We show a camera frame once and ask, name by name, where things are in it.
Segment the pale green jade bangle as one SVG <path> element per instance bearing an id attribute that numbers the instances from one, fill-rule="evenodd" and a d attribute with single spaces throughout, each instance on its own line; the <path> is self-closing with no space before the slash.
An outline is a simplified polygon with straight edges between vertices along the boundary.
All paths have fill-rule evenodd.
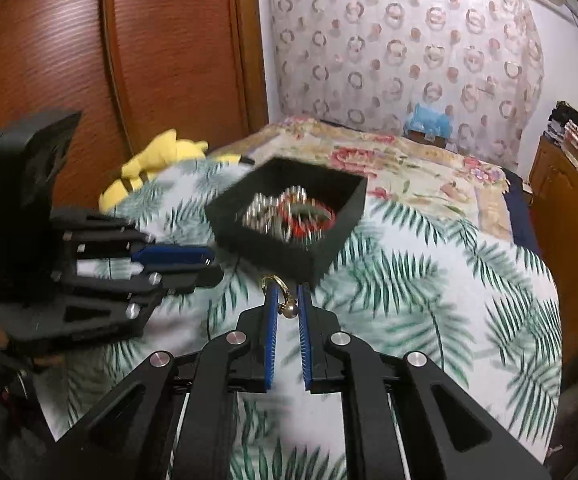
<path id="1" fill-rule="evenodd" d="M 336 221 L 336 214 L 318 200 L 305 202 L 284 200 L 278 210 L 283 224 L 295 238 L 321 234 L 331 228 Z"/>

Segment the black square jewelry box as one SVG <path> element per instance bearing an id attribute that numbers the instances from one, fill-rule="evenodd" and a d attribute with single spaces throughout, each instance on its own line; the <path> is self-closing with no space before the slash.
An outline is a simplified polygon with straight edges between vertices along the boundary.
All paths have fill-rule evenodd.
<path id="1" fill-rule="evenodd" d="M 215 241 L 255 266 L 316 286 L 361 220 L 367 179 L 274 157 L 205 206 Z"/>

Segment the yellow pikachu plush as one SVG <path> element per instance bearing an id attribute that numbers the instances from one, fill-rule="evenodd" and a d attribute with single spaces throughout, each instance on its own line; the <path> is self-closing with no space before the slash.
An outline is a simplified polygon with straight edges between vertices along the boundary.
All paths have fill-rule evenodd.
<path id="1" fill-rule="evenodd" d="M 209 144 L 207 141 L 178 139 L 175 129 L 169 129 L 158 134 L 141 152 L 126 162 L 116 178 L 98 200 L 99 210 L 107 214 L 122 203 L 132 193 L 137 192 L 146 183 L 155 180 L 164 170 L 175 166 L 178 162 L 188 160 L 203 160 L 207 158 Z M 223 166 L 253 167 L 255 161 L 248 156 L 227 153 L 225 155 L 210 155 L 215 165 L 198 165 L 191 172 L 198 177 L 198 193 L 209 194 L 231 185 L 231 174 L 219 172 Z"/>

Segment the palm leaf print blanket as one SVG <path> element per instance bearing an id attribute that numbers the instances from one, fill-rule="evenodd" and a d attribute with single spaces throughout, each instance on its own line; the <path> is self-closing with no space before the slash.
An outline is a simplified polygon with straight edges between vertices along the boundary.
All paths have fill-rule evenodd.
<path id="1" fill-rule="evenodd" d="M 199 350 L 261 302 L 258 268 L 228 252 L 219 261 L 223 281 L 164 299 L 140 337 L 71 353 L 36 380 L 55 437 L 150 352 Z M 369 198 L 312 298 L 379 352 L 425 353 L 536 462 L 544 460 L 562 377 L 562 329 L 553 278 L 533 252 L 467 220 L 437 220 Z M 304 389 L 295 321 L 279 322 L 277 341 L 272 390 L 237 400 L 231 478 L 349 477 L 339 394 Z"/>

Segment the floral quilt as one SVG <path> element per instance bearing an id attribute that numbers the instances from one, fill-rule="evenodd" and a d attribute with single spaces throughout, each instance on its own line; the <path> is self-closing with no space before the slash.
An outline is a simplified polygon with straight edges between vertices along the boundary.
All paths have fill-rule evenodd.
<path id="1" fill-rule="evenodd" d="M 367 194 L 437 218 L 464 218 L 510 242 L 512 222 L 501 167 L 386 132 L 359 132 L 308 117 L 289 117 L 218 148 L 215 157 L 242 155 L 257 164 L 283 157 L 367 179 Z"/>

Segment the wooden louvered wardrobe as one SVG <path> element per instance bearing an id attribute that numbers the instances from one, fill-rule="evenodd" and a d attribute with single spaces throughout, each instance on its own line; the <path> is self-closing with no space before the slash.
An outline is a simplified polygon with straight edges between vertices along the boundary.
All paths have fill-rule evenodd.
<path id="1" fill-rule="evenodd" d="M 92 206 L 157 134 L 220 148 L 268 121 L 259 0 L 0 0 L 0 128 L 82 115 L 59 204 Z"/>

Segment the blue plush toy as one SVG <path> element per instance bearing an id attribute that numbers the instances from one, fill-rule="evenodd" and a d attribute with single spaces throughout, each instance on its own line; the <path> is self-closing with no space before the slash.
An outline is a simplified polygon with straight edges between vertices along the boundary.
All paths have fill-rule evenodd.
<path id="1" fill-rule="evenodd" d="M 444 113 L 437 113 L 430 108 L 416 104 L 407 116 L 404 125 L 404 136 L 416 142 L 439 146 L 446 145 L 453 132 L 452 118 Z"/>

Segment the patterned lace curtain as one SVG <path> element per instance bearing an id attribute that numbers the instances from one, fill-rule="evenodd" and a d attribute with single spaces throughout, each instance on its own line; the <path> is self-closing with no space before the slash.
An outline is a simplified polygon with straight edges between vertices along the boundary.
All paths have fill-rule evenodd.
<path id="1" fill-rule="evenodd" d="M 268 0 L 278 104 L 359 131 L 419 114 L 462 154 L 508 169 L 542 91 L 526 0 Z"/>

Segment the wooden side cabinet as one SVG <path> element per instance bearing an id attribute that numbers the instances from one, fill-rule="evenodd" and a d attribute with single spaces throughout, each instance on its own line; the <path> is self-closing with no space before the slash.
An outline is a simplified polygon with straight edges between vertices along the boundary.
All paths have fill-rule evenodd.
<path id="1" fill-rule="evenodd" d="M 530 214 L 543 261 L 557 287 L 562 359 L 578 355 L 578 170 L 542 136 L 530 172 Z"/>

